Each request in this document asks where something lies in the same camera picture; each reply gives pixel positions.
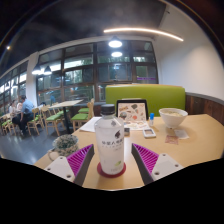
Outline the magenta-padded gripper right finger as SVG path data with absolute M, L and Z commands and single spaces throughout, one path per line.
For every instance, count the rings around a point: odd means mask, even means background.
M 132 144 L 131 152 L 145 185 L 183 169 L 181 164 L 166 153 L 157 154 L 135 143 Z

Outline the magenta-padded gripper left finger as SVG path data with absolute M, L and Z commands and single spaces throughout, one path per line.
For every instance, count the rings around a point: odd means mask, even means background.
M 93 155 L 94 145 L 90 144 L 68 157 L 59 156 L 45 168 L 45 171 L 82 186 Z

